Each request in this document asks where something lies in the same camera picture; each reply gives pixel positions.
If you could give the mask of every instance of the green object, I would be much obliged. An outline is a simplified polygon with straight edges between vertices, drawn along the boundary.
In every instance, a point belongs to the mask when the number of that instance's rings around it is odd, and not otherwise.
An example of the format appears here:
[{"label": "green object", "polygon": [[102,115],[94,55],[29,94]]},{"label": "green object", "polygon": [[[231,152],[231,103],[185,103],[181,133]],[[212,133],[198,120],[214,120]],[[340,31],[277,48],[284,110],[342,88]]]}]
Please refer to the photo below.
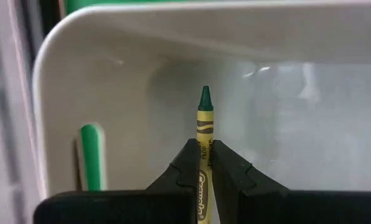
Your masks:
[{"label": "green object", "polygon": [[80,130],[88,190],[101,190],[101,137],[99,127],[86,124]]},{"label": "green object", "polygon": [[209,86],[204,86],[204,88],[202,89],[198,110],[213,111],[212,100],[210,99]]},{"label": "green object", "polygon": [[118,3],[138,3],[138,2],[166,2],[165,0],[66,0],[65,8],[67,14],[78,9],[96,4],[118,4]]}]

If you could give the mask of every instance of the yellow crayon wrapper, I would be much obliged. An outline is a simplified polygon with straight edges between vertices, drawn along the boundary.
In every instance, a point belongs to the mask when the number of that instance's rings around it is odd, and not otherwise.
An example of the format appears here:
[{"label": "yellow crayon wrapper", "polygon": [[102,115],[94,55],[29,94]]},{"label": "yellow crayon wrapper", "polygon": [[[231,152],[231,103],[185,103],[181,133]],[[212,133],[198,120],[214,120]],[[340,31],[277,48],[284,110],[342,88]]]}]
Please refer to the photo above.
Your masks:
[{"label": "yellow crayon wrapper", "polygon": [[209,224],[213,203],[212,164],[210,155],[213,146],[213,111],[197,113],[197,140],[200,146],[200,170],[198,189],[198,224]]}]

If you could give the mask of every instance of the crayola logo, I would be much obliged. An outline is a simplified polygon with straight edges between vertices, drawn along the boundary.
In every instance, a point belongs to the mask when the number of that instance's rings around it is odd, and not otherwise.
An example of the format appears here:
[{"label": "crayola logo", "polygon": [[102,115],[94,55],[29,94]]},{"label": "crayola logo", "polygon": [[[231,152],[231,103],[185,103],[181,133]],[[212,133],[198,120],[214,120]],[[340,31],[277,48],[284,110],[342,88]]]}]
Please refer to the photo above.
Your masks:
[{"label": "crayola logo", "polygon": [[204,171],[199,171],[199,193],[198,193],[198,221],[206,217],[208,204],[208,182],[207,175]]}]

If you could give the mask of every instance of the crayon tip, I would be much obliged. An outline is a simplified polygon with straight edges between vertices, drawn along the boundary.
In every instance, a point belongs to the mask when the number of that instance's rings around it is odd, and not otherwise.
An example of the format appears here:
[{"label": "crayon tip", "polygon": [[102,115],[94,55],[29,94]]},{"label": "crayon tip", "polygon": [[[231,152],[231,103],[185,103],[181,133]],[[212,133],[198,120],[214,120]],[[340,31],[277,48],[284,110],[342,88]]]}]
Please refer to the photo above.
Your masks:
[{"label": "crayon tip", "polygon": [[204,86],[204,88],[202,89],[198,110],[213,111],[212,100],[210,99],[209,86]]}]

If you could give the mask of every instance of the white container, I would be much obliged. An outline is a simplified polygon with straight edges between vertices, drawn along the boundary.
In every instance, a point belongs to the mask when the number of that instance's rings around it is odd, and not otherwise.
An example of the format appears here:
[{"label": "white container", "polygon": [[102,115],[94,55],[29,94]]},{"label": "white container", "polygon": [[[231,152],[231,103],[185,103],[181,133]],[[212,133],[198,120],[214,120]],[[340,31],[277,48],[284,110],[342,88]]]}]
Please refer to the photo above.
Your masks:
[{"label": "white container", "polygon": [[262,172],[371,190],[371,2],[90,7],[52,30],[34,77],[46,195],[74,189],[71,142],[94,122],[108,188],[147,187],[195,137],[206,84],[215,138]]}]

